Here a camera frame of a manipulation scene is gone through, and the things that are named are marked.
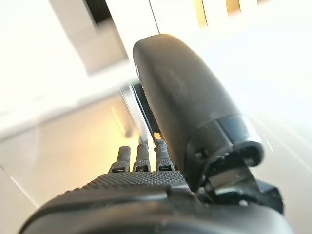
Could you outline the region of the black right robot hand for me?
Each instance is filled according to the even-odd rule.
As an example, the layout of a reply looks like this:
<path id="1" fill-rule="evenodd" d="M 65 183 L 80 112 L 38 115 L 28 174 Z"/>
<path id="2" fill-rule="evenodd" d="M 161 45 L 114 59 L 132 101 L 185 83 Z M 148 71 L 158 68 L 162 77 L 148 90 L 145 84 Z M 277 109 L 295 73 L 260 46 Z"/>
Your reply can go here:
<path id="1" fill-rule="evenodd" d="M 22 234 L 290 234 L 277 187 L 254 178 L 261 139 L 203 60 L 159 34 L 134 44 L 136 99 L 155 139 L 119 149 L 108 173 L 41 206 Z"/>

